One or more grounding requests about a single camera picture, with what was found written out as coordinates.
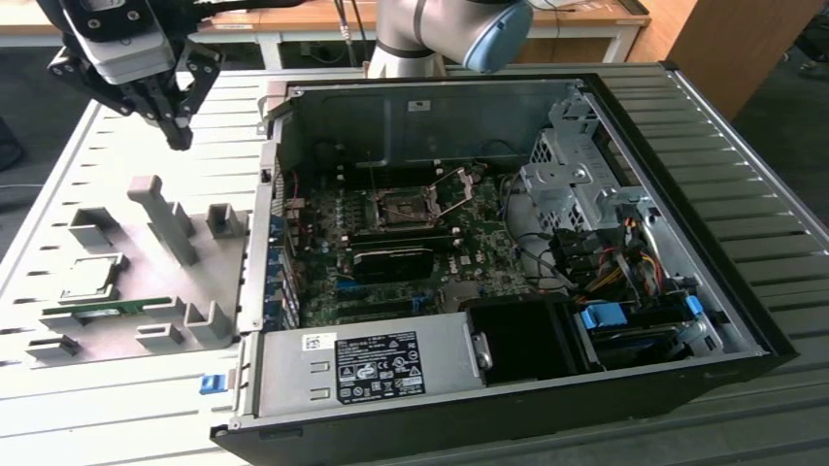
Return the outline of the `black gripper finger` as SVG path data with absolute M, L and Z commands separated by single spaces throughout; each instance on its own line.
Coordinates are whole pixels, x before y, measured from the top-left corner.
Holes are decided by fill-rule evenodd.
M 65 85 L 85 93 L 120 115 L 138 115 L 160 129 L 168 147 L 179 148 L 179 87 L 172 71 L 129 83 L 110 84 L 69 48 L 60 49 L 48 64 L 48 71 Z
M 184 48 L 181 62 L 191 73 L 192 81 L 184 89 L 177 90 L 177 95 L 172 98 L 173 113 L 169 121 L 173 130 L 168 135 L 168 146 L 172 149 L 191 147 L 193 136 L 189 121 L 219 77 L 223 61 L 223 53 L 207 46 L 185 46 Z

